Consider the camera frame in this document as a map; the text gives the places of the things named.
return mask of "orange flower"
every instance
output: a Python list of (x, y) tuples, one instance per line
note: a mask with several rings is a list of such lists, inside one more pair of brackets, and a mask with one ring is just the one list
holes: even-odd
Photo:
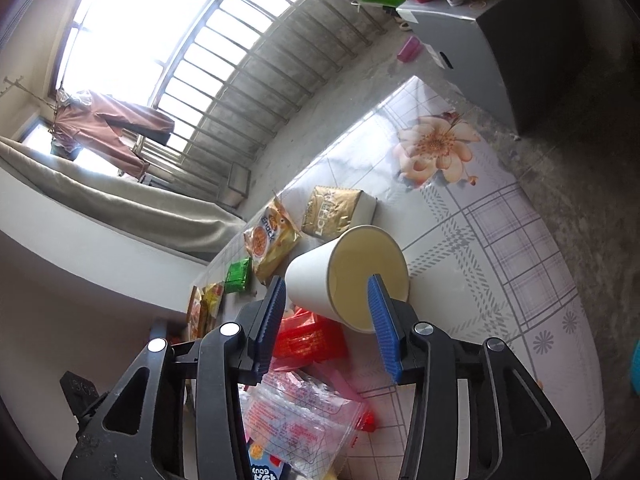
[(480, 137), (469, 123), (453, 126), (438, 117), (420, 117), (409, 130), (400, 130), (400, 144), (394, 155), (400, 161), (401, 176), (421, 186), (438, 170), (448, 182), (457, 182), (464, 172), (464, 162), (473, 158), (465, 142), (478, 142)]

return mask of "green snack packet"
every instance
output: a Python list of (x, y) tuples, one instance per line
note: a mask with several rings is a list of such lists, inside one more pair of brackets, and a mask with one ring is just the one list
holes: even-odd
[(242, 292), (249, 285), (251, 258), (245, 258), (229, 265), (226, 273), (225, 292)]

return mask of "gray cloth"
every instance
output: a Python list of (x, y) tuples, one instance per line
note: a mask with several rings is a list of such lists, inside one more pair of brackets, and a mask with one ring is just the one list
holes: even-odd
[(71, 209), (184, 253), (218, 253), (245, 225), (211, 202), (84, 170), (3, 137), (0, 162)]

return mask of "floral tablecloth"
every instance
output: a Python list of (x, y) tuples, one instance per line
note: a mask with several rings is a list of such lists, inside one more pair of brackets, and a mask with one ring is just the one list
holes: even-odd
[[(418, 318), (457, 339), (504, 339), (542, 386), (596, 476), (604, 452), (604, 404), (580, 297), (545, 223), (473, 125), (414, 77), (282, 191), (298, 225), (314, 186), (362, 189), (377, 197), (372, 223), (402, 248)], [(305, 236), (291, 257), (318, 244)], [(228, 264), (244, 256), (238, 235), (197, 284), (223, 280)], [(259, 298), (264, 290), (252, 285)], [(228, 295), (222, 321), (233, 319), (250, 299)], [(378, 429), (359, 437), (340, 476), (397, 480), (413, 389), (393, 386), (374, 335), (345, 332), (347, 378), (369, 399)], [(465, 387), (461, 381), (457, 478), (466, 478), (467, 471)]]

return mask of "gray box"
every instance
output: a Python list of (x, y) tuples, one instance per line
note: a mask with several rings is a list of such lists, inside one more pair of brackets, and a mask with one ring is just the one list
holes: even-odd
[(546, 111), (586, 60), (576, 0), (476, 0), (459, 7), (409, 0), (398, 12), (457, 91), (518, 131)]

